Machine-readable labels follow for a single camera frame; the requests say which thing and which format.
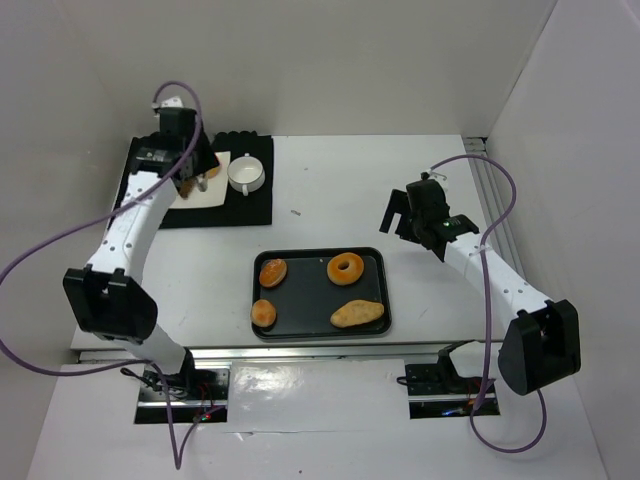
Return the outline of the brown chocolate croissant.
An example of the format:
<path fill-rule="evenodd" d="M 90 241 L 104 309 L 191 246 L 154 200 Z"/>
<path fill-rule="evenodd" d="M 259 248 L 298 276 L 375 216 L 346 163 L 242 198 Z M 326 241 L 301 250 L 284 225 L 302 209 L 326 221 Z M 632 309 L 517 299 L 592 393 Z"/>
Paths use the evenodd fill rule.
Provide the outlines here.
<path fill-rule="evenodd" d="M 187 199 L 191 194 L 191 192 L 193 191 L 193 189 L 197 186 L 197 184 L 198 184 L 198 181 L 196 178 L 190 178 L 185 180 L 178 191 L 180 197 L 183 199 Z"/>

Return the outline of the metal tongs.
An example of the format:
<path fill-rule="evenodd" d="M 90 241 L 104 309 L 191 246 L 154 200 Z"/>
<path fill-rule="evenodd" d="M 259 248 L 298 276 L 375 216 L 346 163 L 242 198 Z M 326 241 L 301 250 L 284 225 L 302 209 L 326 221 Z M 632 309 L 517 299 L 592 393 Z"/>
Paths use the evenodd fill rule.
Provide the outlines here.
<path fill-rule="evenodd" d="M 205 192 L 208 189 L 208 178 L 206 174 L 195 177 L 195 184 L 199 191 Z"/>

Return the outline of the yellow ring donut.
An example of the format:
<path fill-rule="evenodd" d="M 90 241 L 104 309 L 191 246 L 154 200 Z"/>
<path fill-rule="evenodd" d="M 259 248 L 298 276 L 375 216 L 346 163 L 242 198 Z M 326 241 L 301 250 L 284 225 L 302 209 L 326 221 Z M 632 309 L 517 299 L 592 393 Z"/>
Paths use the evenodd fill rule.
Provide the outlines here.
<path fill-rule="evenodd" d="M 206 172 L 206 177 L 207 177 L 208 179 L 212 179 L 212 178 L 214 178 L 214 177 L 215 177 L 215 176 L 220 172 L 220 169 L 221 169 L 221 167 L 220 167 L 220 166 L 217 166 L 217 167 L 214 167 L 214 168 L 212 168 L 212 169 L 208 170 L 208 171 Z"/>

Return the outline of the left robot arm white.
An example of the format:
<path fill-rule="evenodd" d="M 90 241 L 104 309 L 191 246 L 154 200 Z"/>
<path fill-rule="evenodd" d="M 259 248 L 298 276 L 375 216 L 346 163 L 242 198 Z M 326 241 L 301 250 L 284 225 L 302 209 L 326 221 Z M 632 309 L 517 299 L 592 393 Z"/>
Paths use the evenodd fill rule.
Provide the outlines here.
<path fill-rule="evenodd" d="M 187 348 L 158 325 L 158 306 L 142 288 L 145 261 L 159 227 L 177 198 L 208 189 L 218 168 L 195 110 L 178 97 L 159 104 L 159 128 L 133 139 L 123 213 L 111 220 L 102 243 L 81 269 L 68 269 L 63 288 L 81 331 L 149 360 L 167 376 L 189 377 Z"/>

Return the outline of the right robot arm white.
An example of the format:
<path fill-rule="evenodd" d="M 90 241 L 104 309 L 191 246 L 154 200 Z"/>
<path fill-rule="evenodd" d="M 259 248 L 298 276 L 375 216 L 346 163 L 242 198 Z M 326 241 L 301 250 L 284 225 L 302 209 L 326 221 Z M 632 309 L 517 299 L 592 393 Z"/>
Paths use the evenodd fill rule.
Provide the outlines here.
<path fill-rule="evenodd" d="M 491 349 L 488 377 L 501 379 L 516 394 L 578 373 L 581 348 L 578 312 L 567 300 L 554 301 L 529 285 L 493 249 L 481 243 L 479 228 L 465 215 L 451 215 L 445 190 L 434 179 L 394 189 L 380 231 L 394 216 L 395 234 L 434 253 L 491 301 L 491 319 L 505 336 Z"/>

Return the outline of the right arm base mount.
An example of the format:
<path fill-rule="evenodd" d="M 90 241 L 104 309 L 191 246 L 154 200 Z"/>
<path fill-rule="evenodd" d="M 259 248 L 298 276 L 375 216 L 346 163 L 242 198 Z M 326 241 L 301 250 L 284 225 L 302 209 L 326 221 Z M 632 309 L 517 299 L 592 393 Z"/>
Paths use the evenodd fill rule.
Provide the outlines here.
<path fill-rule="evenodd" d="M 396 382 L 405 387 L 411 419 L 469 417 L 480 391 L 481 377 L 462 377 L 451 353 L 470 344 L 456 342 L 441 349 L 431 363 L 406 364 Z"/>

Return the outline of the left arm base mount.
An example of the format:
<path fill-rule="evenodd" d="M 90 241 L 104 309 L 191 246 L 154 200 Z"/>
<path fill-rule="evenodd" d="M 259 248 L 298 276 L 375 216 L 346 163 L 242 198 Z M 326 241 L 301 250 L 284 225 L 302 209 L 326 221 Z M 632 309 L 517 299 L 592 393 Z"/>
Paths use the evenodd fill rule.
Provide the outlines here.
<path fill-rule="evenodd" d="M 129 368 L 121 368 L 120 373 L 139 383 L 134 423 L 155 425 L 167 423 L 166 398 L 158 374 L 146 367 L 142 374 Z M 228 417 L 229 368 L 199 369 L 189 387 L 179 386 L 175 379 L 168 378 L 169 396 L 173 421 L 188 424 L 194 420 L 200 423 L 226 423 Z"/>

